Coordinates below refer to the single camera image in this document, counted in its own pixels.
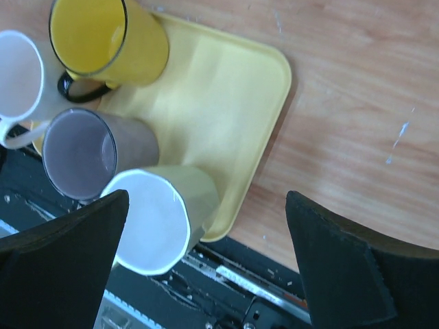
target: mug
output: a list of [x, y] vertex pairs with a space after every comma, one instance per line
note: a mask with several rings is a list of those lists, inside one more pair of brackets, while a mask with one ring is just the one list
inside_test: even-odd
[[[67, 68], [58, 91], [74, 103], [94, 100], [120, 84], [150, 84], [167, 64], [165, 30], [135, 0], [55, 0], [49, 35]], [[85, 95], [70, 95], [72, 83], [80, 78], [104, 85]]]
[[113, 176], [158, 163], [158, 143], [143, 122], [71, 108], [47, 128], [43, 165], [53, 186], [80, 201], [99, 197]]
[[195, 167], [133, 169], [116, 175], [101, 197], [127, 190], [130, 208], [113, 267], [143, 276], [168, 272], [212, 226], [220, 199], [211, 177]]
[[[72, 106], [56, 88], [63, 71], [48, 41], [14, 30], [0, 32], [0, 144], [8, 149], [29, 145], [52, 118]], [[31, 132], [8, 138], [16, 124], [28, 120], [42, 122]]]

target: yellow tray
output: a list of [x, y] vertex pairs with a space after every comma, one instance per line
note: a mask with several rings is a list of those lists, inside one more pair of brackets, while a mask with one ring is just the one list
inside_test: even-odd
[[157, 135], [161, 164], [194, 165], [214, 179], [221, 204], [202, 241], [217, 241], [236, 220], [292, 72], [275, 48], [155, 15], [169, 37], [166, 69], [152, 85], [105, 96], [98, 110], [144, 120]]

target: black mug handle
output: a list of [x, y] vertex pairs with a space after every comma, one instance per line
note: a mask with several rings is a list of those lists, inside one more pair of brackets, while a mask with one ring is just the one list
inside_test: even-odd
[[65, 99], [71, 101], [72, 103], [88, 103], [104, 96], [106, 93], [112, 90], [111, 88], [107, 87], [107, 85], [103, 84], [98, 89], [95, 89], [85, 95], [73, 96], [69, 94], [69, 90], [74, 81], [75, 80], [67, 72], [64, 72], [58, 80], [58, 92]]

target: wooden surface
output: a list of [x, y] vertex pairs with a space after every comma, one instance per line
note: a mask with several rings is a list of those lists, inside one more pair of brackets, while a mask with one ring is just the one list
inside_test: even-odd
[[[50, 0], [2, 0], [0, 29], [47, 37]], [[439, 249], [439, 2], [155, 0], [271, 44], [296, 83], [230, 235], [297, 270], [297, 190], [384, 234]]]

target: bolt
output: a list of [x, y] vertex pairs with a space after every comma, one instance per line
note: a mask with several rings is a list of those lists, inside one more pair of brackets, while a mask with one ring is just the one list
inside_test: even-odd
[[244, 324], [244, 326], [242, 328], [243, 329], [256, 329], [254, 324], [251, 324], [250, 322], [247, 322], [246, 324]]

